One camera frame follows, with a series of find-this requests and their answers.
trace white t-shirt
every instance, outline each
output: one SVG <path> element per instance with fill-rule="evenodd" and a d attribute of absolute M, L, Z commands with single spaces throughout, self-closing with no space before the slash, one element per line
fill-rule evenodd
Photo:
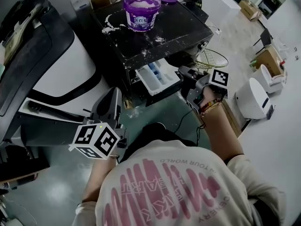
<path fill-rule="evenodd" d="M 226 166 L 204 148 L 156 140 L 108 174 L 97 203 L 80 204 L 73 226 L 261 225 L 250 196 L 283 222 L 284 194 L 245 155 Z"/>

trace wire basket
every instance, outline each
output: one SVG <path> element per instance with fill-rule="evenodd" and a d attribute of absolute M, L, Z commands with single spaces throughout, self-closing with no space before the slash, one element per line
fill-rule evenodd
<path fill-rule="evenodd" d="M 212 68 L 223 68 L 229 63 L 228 59 L 224 55 L 207 48 L 200 54 L 200 58 L 201 61 L 195 61 L 196 68 L 198 69 L 209 70 Z"/>

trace pink graphic print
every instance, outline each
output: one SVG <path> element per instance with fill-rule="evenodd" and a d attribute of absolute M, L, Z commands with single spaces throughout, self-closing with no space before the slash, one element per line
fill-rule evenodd
<path fill-rule="evenodd" d="M 151 215 L 155 215 L 157 220 L 164 217 L 176 219 L 179 214 L 183 214 L 187 219 L 191 218 L 192 212 L 189 212 L 187 207 L 189 202 L 195 212 L 201 211 L 202 202 L 210 208 L 216 204 L 215 198 L 221 187 L 213 177 L 206 178 L 202 173 L 197 175 L 192 169 L 186 169 L 192 185 L 192 188 L 189 188 L 176 166 L 168 166 L 166 163 L 163 163 L 162 166 L 163 173 L 166 173 L 172 185 L 169 190 L 174 191 L 182 212 L 177 211 L 173 198 L 154 161 L 143 159 L 146 178 L 140 164 L 135 164 L 133 169 L 126 169 L 129 182 L 125 175 L 121 175 L 121 193 L 118 193 L 116 188 L 112 188 L 111 203 L 106 204 L 103 212 L 103 224 L 118 225 L 117 219 L 119 218 L 121 225 L 130 226 L 132 225 L 131 212 L 136 225 L 151 226 L 154 225 Z M 185 195 L 182 195 L 179 187 L 184 189 Z"/>

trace tiled floor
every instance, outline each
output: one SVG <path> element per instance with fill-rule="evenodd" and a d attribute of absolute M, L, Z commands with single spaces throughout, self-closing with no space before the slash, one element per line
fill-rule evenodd
<path fill-rule="evenodd" d="M 228 103 L 239 123 L 243 125 L 244 119 L 236 106 L 234 94 L 252 73 L 249 67 L 249 62 L 254 57 L 252 45 L 258 40 L 263 29 L 258 23 L 249 22 L 241 13 L 234 20 L 225 22 L 220 29 L 222 33 L 214 35 L 208 48 L 222 53 L 230 62 L 224 68 L 231 75 Z M 178 94 L 174 94 L 150 107 L 124 111 L 120 122 L 128 129 L 130 141 L 133 141 L 148 123 L 162 122 L 170 131 L 176 130 L 182 116 L 188 111 L 190 108 L 184 100 Z M 199 125 L 195 115 L 191 113 L 185 117 L 177 134 L 196 142 L 196 128 Z M 204 132 L 199 146 L 210 147 Z M 8 202 L 8 210 L 25 226 L 33 226 L 35 222 L 20 204 L 35 217 L 38 225 L 69 226 L 87 183 L 91 160 L 75 150 L 69 152 L 66 146 L 45 148 L 45 153 L 50 168 L 41 173 L 36 181 L 11 191 L 6 196 L 8 200 L 13 201 Z"/>

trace purple container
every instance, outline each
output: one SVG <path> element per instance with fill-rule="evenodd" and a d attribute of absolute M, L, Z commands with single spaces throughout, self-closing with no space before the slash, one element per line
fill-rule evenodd
<path fill-rule="evenodd" d="M 153 28 L 161 1 L 124 0 L 123 5 L 128 27 L 136 32 L 145 32 Z"/>

